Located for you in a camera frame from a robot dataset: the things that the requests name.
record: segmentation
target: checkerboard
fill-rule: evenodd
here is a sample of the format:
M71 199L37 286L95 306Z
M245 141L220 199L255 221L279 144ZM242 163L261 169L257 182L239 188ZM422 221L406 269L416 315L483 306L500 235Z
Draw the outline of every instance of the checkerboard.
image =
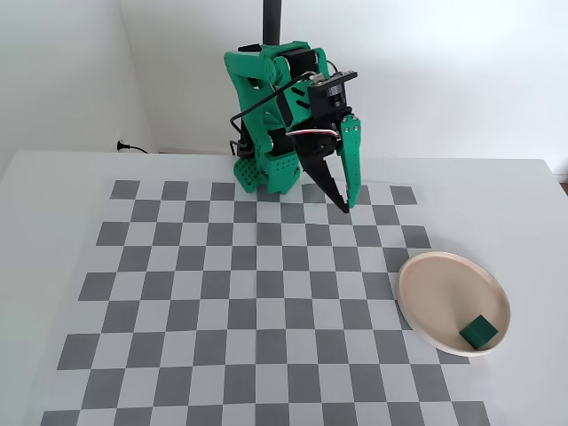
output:
M488 425L393 295L422 215L404 185L345 215L314 184L114 182L41 426Z

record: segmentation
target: green cube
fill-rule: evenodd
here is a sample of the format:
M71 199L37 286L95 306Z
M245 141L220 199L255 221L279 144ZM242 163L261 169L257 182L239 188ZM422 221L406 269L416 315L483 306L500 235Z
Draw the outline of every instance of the green cube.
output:
M483 315L479 315L460 334L473 346L473 349L479 349L494 338L497 334L497 328L492 326Z

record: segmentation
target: black pole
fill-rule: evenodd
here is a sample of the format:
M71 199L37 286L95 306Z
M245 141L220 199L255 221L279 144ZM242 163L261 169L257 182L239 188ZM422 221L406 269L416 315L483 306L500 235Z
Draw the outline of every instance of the black pole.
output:
M263 0L263 44L280 44L282 0Z

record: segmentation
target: beige plate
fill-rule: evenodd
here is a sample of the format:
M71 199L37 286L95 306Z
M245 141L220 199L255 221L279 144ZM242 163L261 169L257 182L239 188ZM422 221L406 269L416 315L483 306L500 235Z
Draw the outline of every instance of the beige plate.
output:
M485 355L505 337L509 300L485 269L451 253L432 251L408 260L396 286L400 310L412 329L441 351L463 357ZM499 333L474 351L460 330L483 315Z

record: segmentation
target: white wall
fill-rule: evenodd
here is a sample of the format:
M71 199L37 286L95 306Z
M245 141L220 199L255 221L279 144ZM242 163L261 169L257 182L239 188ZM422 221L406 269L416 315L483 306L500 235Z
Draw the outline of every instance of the white wall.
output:
M228 152L227 50L261 41L261 0L120 0L157 143ZM568 2L284 0L282 42L359 71L363 154L544 158L568 173Z
M153 149L117 0L0 2L0 176L18 149Z

